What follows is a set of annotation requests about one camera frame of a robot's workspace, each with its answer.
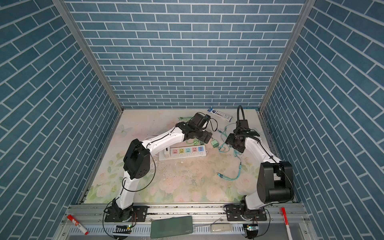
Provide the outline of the white power strip coloured sockets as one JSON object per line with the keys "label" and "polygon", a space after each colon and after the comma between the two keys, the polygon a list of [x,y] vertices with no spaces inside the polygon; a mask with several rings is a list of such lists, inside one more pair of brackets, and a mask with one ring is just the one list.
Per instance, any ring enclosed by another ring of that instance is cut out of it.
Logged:
{"label": "white power strip coloured sockets", "polygon": [[200,158],[207,156],[207,150],[204,145],[170,148],[170,150],[171,157],[169,159],[165,158],[163,150],[159,153],[159,160],[165,161],[185,158]]}

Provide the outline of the white charger with black cable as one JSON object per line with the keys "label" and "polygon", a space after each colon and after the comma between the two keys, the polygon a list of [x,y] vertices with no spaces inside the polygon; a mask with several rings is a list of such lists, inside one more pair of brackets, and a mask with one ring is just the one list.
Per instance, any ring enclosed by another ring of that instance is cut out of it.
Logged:
{"label": "white charger with black cable", "polygon": [[165,148],[164,149],[164,156],[166,159],[169,159],[171,157],[171,150],[170,148]]}

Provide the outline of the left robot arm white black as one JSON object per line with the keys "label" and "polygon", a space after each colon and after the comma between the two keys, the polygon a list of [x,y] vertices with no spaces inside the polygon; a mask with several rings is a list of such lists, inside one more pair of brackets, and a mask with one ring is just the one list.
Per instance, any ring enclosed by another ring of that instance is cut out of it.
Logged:
{"label": "left robot arm white black", "polygon": [[122,188],[113,200],[113,207],[127,210],[133,205],[134,195],[139,191],[139,179],[150,171],[151,162],[159,152],[190,139],[207,144],[212,137],[212,132],[207,130],[211,120],[209,115],[196,113],[187,122],[179,122],[163,134],[144,141],[132,140],[124,156]]}

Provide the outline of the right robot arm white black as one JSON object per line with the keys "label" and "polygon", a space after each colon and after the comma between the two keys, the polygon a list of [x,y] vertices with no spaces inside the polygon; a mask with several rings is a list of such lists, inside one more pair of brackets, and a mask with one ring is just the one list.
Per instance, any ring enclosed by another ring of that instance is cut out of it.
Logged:
{"label": "right robot arm white black", "polygon": [[292,165],[275,156],[259,136],[249,128],[247,120],[238,120],[233,133],[226,139],[226,144],[234,150],[250,152],[259,167],[257,190],[242,200],[246,210],[285,203],[295,197]]}

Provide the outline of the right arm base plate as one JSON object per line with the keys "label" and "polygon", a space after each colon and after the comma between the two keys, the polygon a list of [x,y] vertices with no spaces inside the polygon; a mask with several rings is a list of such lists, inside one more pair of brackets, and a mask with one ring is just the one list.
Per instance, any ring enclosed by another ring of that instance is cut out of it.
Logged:
{"label": "right arm base plate", "polygon": [[227,204],[223,206],[226,213],[227,221],[266,221],[267,216],[264,209],[249,210],[244,206]]}

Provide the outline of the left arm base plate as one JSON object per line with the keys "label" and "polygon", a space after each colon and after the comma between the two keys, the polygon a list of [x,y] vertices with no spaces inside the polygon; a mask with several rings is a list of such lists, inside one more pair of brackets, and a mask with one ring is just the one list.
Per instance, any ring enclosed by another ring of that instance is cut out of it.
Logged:
{"label": "left arm base plate", "polygon": [[122,223],[122,222],[144,222],[148,213],[148,206],[130,206],[121,210],[117,206],[107,207],[104,210],[105,222]]}

